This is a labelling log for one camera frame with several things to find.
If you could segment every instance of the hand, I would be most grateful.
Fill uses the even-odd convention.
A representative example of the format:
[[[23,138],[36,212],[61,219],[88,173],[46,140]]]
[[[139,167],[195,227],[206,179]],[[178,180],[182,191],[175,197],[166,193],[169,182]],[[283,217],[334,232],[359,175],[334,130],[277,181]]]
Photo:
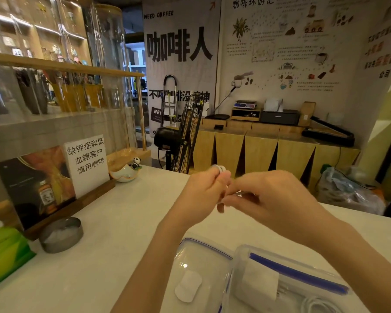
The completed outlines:
[[[239,197],[238,191],[249,191]],[[291,173],[248,173],[229,186],[222,202],[242,211],[277,234],[312,249],[341,222],[325,210]]]
[[[166,218],[185,231],[203,221],[224,196],[230,175],[230,171],[220,173],[217,167],[191,175]]]

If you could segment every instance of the green tissue box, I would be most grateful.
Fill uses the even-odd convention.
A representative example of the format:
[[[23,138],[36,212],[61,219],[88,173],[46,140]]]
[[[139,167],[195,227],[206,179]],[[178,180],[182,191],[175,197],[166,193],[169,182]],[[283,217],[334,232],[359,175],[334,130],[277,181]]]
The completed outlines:
[[[0,282],[35,256],[20,232],[0,227]]]

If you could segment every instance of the coffee cup illustration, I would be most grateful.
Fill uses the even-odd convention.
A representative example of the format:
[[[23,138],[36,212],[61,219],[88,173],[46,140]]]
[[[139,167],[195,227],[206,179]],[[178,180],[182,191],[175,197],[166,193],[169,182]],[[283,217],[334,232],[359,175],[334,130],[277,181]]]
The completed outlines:
[[[319,64],[319,65],[322,65],[324,64],[324,62],[327,60],[327,54],[325,52],[321,52],[319,54],[316,55],[316,62]]]

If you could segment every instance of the metal tin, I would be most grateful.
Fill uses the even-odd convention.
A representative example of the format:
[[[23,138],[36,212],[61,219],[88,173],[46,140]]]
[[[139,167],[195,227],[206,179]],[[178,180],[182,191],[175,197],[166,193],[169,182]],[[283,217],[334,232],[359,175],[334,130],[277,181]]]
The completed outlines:
[[[73,247],[83,235],[81,221],[76,217],[69,217],[46,226],[39,241],[45,252],[55,254]]]

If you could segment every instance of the cardboard box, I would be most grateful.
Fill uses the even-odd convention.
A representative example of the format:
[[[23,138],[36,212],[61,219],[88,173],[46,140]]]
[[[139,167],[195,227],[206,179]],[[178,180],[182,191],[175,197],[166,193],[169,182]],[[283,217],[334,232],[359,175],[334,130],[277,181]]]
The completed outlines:
[[[314,115],[316,109],[316,102],[304,102],[300,110],[300,120],[298,126],[308,127],[311,124],[311,117]]]

